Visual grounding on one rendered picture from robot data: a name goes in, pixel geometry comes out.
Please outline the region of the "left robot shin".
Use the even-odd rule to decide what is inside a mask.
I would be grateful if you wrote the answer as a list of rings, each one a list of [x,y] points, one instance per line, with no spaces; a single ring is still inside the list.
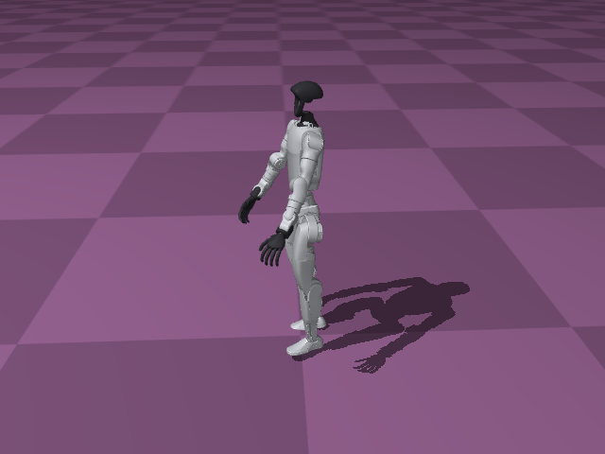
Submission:
[[[307,297],[303,294],[300,289],[300,305],[301,313],[304,324],[304,330],[306,333],[306,339],[309,342],[314,342],[317,339],[317,326],[318,317],[320,317],[321,306],[322,306],[322,285],[320,283],[314,283],[311,285]],[[309,335],[309,338],[307,336]],[[310,339],[310,337],[312,339]]]

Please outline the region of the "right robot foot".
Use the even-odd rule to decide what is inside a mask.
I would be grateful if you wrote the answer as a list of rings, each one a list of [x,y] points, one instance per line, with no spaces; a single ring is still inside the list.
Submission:
[[[326,326],[326,321],[324,320],[324,318],[322,316],[318,317],[318,319],[319,320],[318,320],[317,328],[323,328],[324,326]],[[298,329],[298,330],[304,330],[303,319],[292,323],[291,328]]]

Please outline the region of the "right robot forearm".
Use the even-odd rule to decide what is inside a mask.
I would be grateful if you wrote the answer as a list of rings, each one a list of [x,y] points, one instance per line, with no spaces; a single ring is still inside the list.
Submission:
[[[270,161],[268,161],[268,166],[266,168],[266,172],[263,175],[262,179],[260,180],[259,184],[256,185],[261,188],[261,192],[257,196],[258,198],[263,198],[266,195],[267,191],[271,188],[274,180],[276,179],[276,177],[278,177],[279,174],[280,174],[279,169],[275,169],[273,167],[273,165],[270,163]]]

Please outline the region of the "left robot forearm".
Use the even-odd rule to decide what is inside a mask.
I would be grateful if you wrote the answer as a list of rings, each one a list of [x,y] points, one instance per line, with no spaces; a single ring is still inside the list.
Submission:
[[[286,232],[289,230],[291,225],[293,227],[297,223],[302,205],[305,202],[307,195],[307,181],[303,178],[295,180],[293,186],[293,193],[288,197],[288,204],[286,211],[283,214],[283,220],[280,224],[279,229],[283,229]],[[292,234],[292,233],[291,233]]]

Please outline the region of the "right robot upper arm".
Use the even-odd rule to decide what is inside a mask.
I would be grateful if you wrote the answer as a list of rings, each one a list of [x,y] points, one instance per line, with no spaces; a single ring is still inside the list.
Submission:
[[[298,120],[292,119],[287,125],[286,134],[282,141],[280,152],[275,152],[275,153],[271,154],[269,157],[269,161],[275,169],[283,169],[287,163],[286,141],[287,141],[287,136],[288,136],[290,126],[295,121],[298,121]]]

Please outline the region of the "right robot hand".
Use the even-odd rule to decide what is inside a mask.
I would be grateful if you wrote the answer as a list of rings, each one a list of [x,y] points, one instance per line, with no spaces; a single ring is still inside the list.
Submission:
[[[246,199],[245,202],[241,205],[240,211],[238,212],[238,217],[242,223],[250,223],[248,221],[248,214],[251,208],[254,206],[255,202],[261,200],[261,198],[257,197],[260,192],[261,188],[259,186],[256,186],[252,190],[252,192],[250,192],[251,196]]]

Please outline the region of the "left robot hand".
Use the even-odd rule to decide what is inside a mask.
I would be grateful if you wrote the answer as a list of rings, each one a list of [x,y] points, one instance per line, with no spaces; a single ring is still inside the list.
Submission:
[[[279,225],[279,227],[280,227],[280,225]],[[276,254],[277,251],[278,252],[277,252],[276,258],[275,258],[275,264],[276,264],[277,267],[279,266],[279,264],[278,264],[279,257],[280,257],[282,249],[285,246],[285,240],[290,237],[290,235],[291,235],[291,233],[293,232],[293,229],[294,229],[293,225],[291,225],[291,227],[289,228],[289,230],[286,232],[283,229],[279,229],[279,227],[276,230],[276,235],[272,235],[270,238],[266,239],[260,245],[259,251],[262,251],[263,248],[267,245],[265,247],[265,249],[262,251],[261,258],[260,258],[261,262],[264,262],[264,256],[267,253],[266,254],[266,258],[265,258],[265,264],[266,264],[266,266],[268,265],[268,257],[269,256],[270,256],[269,264],[271,265],[271,267],[273,266],[273,264],[272,264],[273,263],[273,258],[274,258],[274,256],[275,256],[275,254]]]

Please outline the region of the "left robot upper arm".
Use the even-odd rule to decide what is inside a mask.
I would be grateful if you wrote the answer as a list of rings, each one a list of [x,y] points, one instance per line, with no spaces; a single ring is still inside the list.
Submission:
[[[302,142],[303,153],[300,164],[301,176],[299,177],[307,181],[307,190],[309,189],[309,186],[311,184],[316,164],[322,149],[323,140],[321,139],[321,137],[314,132],[308,132]],[[294,182],[299,178],[295,178],[290,182],[289,188],[292,192]]]

